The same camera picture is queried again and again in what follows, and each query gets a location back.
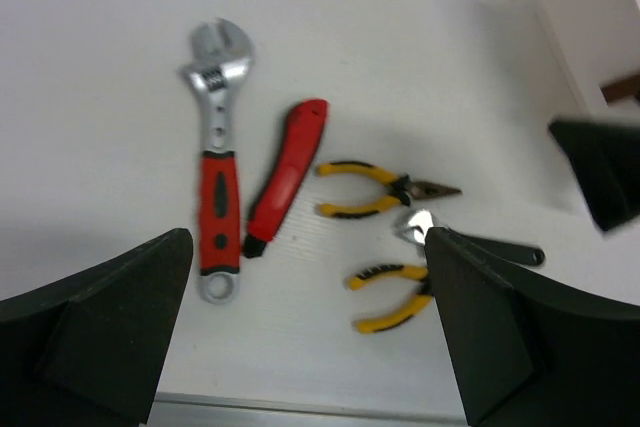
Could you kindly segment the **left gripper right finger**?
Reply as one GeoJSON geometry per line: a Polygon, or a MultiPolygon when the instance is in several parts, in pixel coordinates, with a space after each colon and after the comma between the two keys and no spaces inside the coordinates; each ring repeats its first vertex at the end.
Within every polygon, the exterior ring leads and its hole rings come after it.
{"type": "Polygon", "coordinates": [[[639,309],[504,261],[445,228],[425,254],[470,426],[636,426],[639,309]]]}

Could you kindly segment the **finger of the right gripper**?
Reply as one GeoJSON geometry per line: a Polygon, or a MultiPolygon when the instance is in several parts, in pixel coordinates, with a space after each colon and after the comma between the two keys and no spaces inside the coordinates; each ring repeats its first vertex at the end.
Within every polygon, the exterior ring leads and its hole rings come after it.
{"type": "Polygon", "coordinates": [[[548,126],[603,232],[639,216],[639,128],[556,118],[548,126]]]}

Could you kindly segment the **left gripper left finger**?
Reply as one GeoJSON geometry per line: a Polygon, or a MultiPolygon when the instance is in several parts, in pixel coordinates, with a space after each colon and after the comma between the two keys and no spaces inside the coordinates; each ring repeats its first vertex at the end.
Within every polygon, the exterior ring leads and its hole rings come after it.
{"type": "Polygon", "coordinates": [[[172,229],[1,303],[4,426],[147,423],[191,271],[172,229]]]}

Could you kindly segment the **white drawer cabinet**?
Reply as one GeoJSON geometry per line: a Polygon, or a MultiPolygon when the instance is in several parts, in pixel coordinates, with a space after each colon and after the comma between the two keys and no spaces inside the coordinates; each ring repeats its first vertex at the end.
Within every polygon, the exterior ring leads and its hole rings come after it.
{"type": "Polygon", "coordinates": [[[639,96],[606,87],[639,74],[639,0],[538,0],[542,25],[581,110],[637,123],[639,96]]]}

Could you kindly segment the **red utility knife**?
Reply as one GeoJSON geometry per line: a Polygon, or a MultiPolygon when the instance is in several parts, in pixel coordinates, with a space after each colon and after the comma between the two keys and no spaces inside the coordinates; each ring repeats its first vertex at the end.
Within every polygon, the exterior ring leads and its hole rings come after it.
{"type": "Polygon", "coordinates": [[[272,169],[249,210],[244,257],[262,256],[276,237],[319,149],[328,116],[329,102],[311,98],[284,117],[272,169]]]}

